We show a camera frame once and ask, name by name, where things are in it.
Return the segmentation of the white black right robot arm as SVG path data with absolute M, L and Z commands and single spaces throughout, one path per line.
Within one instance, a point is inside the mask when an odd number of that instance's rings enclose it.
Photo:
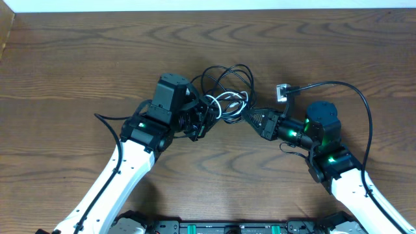
M 414 233 L 415 228 L 372 182 L 364 164 L 341 143 L 341 122 L 334 104 L 318 101 L 306 110 L 305 121 L 275 109 L 250 109 L 242 117 L 269 141 L 280 139 L 307 150 L 311 177 L 340 201 L 366 233 Z

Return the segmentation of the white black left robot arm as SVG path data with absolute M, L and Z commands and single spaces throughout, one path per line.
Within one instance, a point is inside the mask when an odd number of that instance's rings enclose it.
M 183 132 L 196 141 L 221 113 L 216 99 L 203 95 L 185 77 L 161 75 L 152 99 L 124 117 L 114 153 L 76 208 L 53 229 L 54 233 L 107 233 L 138 182 L 160 154 Z

